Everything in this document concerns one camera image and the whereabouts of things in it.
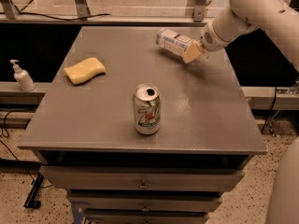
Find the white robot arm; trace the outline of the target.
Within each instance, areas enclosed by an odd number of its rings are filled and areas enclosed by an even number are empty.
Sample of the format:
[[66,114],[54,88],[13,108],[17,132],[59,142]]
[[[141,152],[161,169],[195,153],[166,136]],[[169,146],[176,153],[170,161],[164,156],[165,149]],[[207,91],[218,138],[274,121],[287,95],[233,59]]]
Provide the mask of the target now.
[[[284,0],[229,0],[229,6],[203,28],[192,58],[223,49],[256,28],[299,71],[299,13]],[[265,224],[299,224],[299,138],[280,161]]]

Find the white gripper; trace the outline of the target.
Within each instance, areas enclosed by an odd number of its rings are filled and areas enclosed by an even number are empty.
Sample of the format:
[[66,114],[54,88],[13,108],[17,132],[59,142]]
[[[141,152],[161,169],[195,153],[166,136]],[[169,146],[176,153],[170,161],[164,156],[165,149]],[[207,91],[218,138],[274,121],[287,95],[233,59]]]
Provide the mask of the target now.
[[207,51],[216,51],[225,48],[232,40],[232,29],[217,21],[209,22],[200,33],[201,43],[192,41],[184,53],[182,59],[185,63],[190,63],[205,54]]

